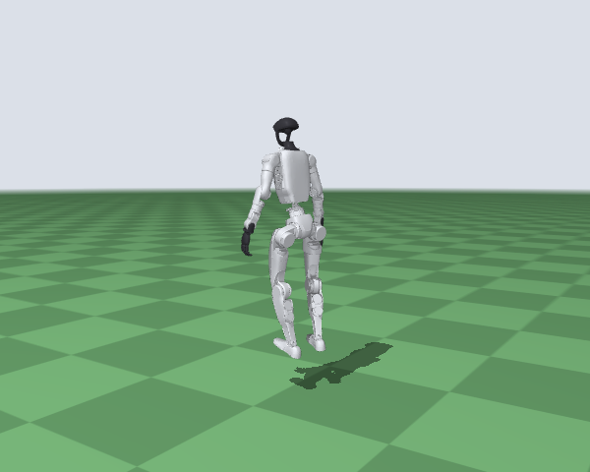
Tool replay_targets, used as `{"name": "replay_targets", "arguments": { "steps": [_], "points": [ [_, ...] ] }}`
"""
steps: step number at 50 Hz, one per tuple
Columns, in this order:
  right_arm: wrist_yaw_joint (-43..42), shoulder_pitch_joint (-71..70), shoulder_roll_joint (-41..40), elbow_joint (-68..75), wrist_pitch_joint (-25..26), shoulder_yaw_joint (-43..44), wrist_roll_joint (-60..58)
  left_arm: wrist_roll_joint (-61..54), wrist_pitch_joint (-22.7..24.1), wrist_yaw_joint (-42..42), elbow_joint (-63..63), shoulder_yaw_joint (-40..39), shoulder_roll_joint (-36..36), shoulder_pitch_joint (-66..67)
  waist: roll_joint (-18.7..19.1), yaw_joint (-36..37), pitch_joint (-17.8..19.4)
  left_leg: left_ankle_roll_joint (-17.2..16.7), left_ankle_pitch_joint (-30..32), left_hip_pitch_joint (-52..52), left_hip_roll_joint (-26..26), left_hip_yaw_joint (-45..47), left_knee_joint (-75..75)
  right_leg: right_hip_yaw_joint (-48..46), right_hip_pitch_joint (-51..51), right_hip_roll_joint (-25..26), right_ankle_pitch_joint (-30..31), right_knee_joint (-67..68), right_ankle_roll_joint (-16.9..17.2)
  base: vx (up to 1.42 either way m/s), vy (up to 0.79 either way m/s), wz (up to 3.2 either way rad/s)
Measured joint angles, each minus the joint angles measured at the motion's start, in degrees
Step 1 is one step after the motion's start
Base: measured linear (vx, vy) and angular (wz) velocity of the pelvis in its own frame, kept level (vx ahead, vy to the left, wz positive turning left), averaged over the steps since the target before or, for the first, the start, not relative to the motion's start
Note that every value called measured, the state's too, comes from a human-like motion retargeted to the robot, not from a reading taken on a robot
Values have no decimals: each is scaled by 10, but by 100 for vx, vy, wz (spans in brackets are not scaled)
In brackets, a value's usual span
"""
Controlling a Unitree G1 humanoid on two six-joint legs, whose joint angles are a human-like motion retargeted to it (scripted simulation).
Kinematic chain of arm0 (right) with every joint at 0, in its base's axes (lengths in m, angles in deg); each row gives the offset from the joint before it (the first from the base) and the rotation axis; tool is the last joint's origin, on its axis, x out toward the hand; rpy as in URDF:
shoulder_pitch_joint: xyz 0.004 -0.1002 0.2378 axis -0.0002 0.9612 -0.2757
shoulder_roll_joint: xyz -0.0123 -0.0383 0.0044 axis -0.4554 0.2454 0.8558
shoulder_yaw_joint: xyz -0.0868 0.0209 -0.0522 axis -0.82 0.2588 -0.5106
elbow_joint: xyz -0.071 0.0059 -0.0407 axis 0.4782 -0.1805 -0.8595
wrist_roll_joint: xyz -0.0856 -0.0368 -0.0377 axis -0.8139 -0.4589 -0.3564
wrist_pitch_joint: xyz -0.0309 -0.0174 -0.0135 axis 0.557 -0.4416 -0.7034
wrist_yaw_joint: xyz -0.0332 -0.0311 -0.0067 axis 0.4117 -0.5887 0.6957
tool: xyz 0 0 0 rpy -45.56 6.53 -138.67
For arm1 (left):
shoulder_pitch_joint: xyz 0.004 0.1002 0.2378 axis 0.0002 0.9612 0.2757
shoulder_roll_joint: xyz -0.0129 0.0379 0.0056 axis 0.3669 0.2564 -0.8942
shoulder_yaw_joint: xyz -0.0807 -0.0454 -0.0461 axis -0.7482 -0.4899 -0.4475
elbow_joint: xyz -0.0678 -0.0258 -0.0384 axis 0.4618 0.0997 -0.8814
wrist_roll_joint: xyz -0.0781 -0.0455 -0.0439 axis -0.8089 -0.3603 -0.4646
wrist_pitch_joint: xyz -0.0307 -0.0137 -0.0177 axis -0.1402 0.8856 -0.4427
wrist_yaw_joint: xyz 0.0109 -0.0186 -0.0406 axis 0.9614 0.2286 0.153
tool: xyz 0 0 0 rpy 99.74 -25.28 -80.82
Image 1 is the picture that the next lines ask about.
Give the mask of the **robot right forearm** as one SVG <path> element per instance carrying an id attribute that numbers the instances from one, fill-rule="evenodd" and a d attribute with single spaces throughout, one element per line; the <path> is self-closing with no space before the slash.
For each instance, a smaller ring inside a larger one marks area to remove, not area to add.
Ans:
<path id="1" fill-rule="evenodd" d="M 324 193 L 321 193 L 318 197 L 312 198 L 313 202 L 313 216 L 314 222 L 321 224 L 321 219 L 324 217 L 324 210 L 323 210 L 323 202 L 324 202 Z"/>

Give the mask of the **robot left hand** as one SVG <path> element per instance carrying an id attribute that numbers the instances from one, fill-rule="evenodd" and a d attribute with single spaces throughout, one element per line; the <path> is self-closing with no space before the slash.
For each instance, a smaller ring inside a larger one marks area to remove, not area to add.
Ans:
<path id="1" fill-rule="evenodd" d="M 242 236 L 242 244 L 241 244 L 241 250 L 243 251 L 243 253 L 247 256 L 252 256 L 252 254 L 249 253 L 249 244 L 250 244 L 250 235 L 251 233 L 254 233 L 254 229 L 255 229 L 255 224 L 254 223 L 250 223 L 248 229 L 247 228 L 243 228 L 243 230 L 245 231 L 243 236 Z"/>

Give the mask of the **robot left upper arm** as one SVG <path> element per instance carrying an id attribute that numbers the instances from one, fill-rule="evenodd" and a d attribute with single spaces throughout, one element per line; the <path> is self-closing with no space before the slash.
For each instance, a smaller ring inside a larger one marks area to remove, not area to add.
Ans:
<path id="1" fill-rule="evenodd" d="M 263 169 L 261 175 L 262 193 L 260 199 L 267 200 L 270 198 L 270 185 L 273 179 L 275 167 L 280 163 L 280 152 L 267 154 L 263 157 Z"/>

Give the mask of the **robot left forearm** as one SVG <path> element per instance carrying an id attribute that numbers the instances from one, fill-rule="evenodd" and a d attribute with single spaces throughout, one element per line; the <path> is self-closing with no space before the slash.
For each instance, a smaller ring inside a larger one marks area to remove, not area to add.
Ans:
<path id="1" fill-rule="evenodd" d="M 260 215 L 262 213 L 262 209 L 265 206 L 265 203 L 260 200 L 261 193 L 262 193 L 262 187 L 259 186 L 255 191 L 253 204 L 252 204 L 252 207 L 251 207 L 250 212 L 248 214 L 248 218 L 244 222 L 244 226 L 247 229 L 248 229 L 250 223 L 254 223 L 255 228 L 256 228 L 257 222 L 258 222 Z"/>

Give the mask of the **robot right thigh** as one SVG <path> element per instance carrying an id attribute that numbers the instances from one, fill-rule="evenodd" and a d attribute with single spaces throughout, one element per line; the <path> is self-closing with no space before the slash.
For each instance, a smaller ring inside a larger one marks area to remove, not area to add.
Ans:
<path id="1" fill-rule="evenodd" d="M 315 225 L 314 235 L 303 239 L 306 272 L 305 289 L 308 293 L 318 294 L 320 290 L 320 283 L 318 280 L 319 264 L 322 253 L 322 246 L 319 241 L 322 241 L 325 238 L 326 229 L 316 222 L 313 223 Z"/>

